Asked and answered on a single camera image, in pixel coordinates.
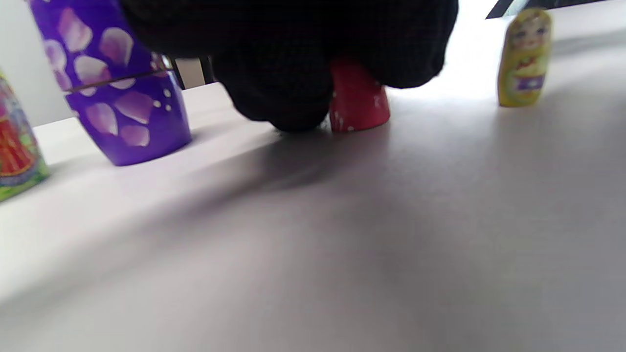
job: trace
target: white petal pattern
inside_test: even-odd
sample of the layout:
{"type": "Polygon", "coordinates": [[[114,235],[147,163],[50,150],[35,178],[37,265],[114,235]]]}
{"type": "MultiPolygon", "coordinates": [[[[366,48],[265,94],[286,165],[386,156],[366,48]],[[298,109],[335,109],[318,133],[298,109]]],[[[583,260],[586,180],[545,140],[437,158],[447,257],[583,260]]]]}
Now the white petal pattern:
{"type": "Polygon", "coordinates": [[[128,66],[135,41],[121,28],[108,28],[102,33],[100,51],[116,65],[128,66]]]}
{"type": "Polygon", "coordinates": [[[60,71],[65,70],[65,66],[68,64],[68,58],[65,56],[65,50],[61,43],[56,40],[46,40],[43,46],[52,68],[60,71]]]}
{"type": "Polygon", "coordinates": [[[115,102],[115,107],[124,115],[146,125],[150,121],[154,100],[145,94],[131,91],[115,102]]]}
{"type": "Polygon", "coordinates": [[[72,89],[72,81],[69,78],[68,74],[63,70],[54,70],[54,78],[56,78],[56,82],[58,83],[61,90],[68,91],[72,89]]]}
{"type": "Polygon", "coordinates": [[[136,82],[137,82],[136,79],[128,78],[126,80],[113,82],[113,83],[111,83],[111,86],[114,87],[114,88],[117,88],[119,90],[125,90],[125,89],[129,89],[130,87],[134,86],[136,82]]]}
{"type": "Polygon", "coordinates": [[[147,147],[150,144],[150,131],[143,126],[123,127],[121,137],[131,147],[147,147]]]}
{"type": "Polygon", "coordinates": [[[56,28],[72,53],[83,51],[93,39],[93,31],[76,15],[73,9],[65,8],[56,28]]]}
{"type": "Polygon", "coordinates": [[[108,65],[96,58],[81,55],[74,61],[74,70],[78,79],[86,85],[93,85],[111,80],[108,65]]]}
{"type": "Polygon", "coordinates": [[[93,96],[94,94],[96,94],[97,91],[98,89],[96,87],[91,87],[82,89],[80,93],[84,96],[93,96]]]}
{"type": "Polygon", "coordinates": [[[100,133],[118,135],[118,124],[113,109],[104,103],[98,103],[85,110],[87,120],[100,133]]]}

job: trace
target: black fabric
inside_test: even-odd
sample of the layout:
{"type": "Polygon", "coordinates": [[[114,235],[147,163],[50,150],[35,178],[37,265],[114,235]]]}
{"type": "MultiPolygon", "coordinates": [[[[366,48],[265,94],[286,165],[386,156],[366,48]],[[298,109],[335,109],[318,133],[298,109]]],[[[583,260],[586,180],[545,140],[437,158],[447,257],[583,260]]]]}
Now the black fabric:
{"type": "Polygon", "coordinates": [[[210,55],[235,107],[299,132],[324,119],[329,63],[360,61],[381,84],[423,85],[443,67],[458,0],[121,0],[151,49],[210,55]]]}
{"type": "Polygon", "coordinates": [[[582,5],[588,3],[597,3],[604,0],[529,0],[526,8],[546,8],[556,9],[567,6],[582,5]]]}

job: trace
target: white surface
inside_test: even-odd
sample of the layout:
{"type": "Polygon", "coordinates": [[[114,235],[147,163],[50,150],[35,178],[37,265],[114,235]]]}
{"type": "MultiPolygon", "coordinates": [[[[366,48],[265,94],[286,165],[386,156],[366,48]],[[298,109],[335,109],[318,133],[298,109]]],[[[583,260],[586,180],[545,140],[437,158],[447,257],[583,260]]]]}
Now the white surface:
{"type": "Polygon", "coordinates": [[[24,0],[0,0],[0,70],[33,126],[72,117],[24,0]]]}
{"type": "Polygon", "coordinates": [[[554,11],[532,108],[497,107],[497,19],[369,132],[281,139],[218,85],[143,165],[38,128],[55,176],[0,204],[0,349],[623,351],[624,13],[554,11]]]}
{"type": "Polygon", "coordinates": [[[186,89],[206,84],[199,59],[176,59],[176,64],[186,89]]]}
{"type": "Polygon", "coordinates": [[[498,0],[459,0],[457,23],[480,22],[484,20],[498,0]]]}

